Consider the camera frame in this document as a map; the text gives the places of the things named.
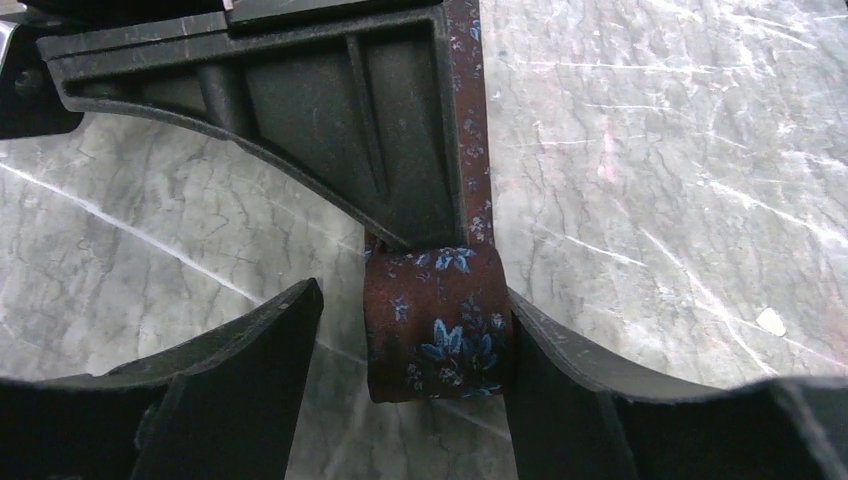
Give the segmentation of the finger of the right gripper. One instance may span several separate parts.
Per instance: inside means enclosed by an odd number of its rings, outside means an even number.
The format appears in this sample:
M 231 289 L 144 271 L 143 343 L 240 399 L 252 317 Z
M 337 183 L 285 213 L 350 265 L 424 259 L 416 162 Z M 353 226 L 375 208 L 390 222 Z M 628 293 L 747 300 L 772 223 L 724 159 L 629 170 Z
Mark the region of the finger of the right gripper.
M 64 106 L 236 143 L 397 249 L 462 241 L 437 3 L 266 4 L 49 34 Z

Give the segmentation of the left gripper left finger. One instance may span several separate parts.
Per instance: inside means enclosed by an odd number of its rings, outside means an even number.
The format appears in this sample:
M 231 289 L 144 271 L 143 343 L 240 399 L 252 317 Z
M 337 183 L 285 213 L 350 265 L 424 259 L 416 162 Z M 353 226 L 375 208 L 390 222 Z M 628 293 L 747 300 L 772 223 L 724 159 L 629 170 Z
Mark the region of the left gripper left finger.
M 282 479 L 323 295 L 303 280 L 255 310 L 111 370 L 163 386 L 137 430 L 134 479 Z

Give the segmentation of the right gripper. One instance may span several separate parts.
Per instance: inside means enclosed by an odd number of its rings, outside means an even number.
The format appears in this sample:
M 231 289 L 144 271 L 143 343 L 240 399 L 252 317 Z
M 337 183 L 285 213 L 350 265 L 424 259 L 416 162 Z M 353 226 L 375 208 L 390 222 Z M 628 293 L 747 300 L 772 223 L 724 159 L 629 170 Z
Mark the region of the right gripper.
M 70 133 L 84 115 L 62 104 L 36 42 L 45 36 L 222 11 L 222 1 L 80 0 L 1 3 L 1 138 Z

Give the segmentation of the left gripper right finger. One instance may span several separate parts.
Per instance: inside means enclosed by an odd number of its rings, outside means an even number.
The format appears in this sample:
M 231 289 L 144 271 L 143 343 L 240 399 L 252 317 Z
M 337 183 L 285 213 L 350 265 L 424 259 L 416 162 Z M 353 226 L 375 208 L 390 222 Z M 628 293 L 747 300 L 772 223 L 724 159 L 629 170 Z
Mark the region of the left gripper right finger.
M 521 479 L 639 479 L 616 399 L 677 404 L 716 388 L 642 366 L 509 292 L 515 376 L 504 396 Z

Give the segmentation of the dark brown floral tie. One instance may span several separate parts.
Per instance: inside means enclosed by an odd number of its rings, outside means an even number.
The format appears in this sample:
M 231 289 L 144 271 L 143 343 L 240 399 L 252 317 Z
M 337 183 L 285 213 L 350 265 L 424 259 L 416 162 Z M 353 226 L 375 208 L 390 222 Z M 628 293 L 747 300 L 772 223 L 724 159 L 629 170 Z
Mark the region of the dark brown floral tie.
M 365 236 L 368 388 L 377 403 L 501 394 L 513 376 L 512 316 L 495 247 L 480 5 L 446 1 L 439 27 L 457 239 L 433 249 Z

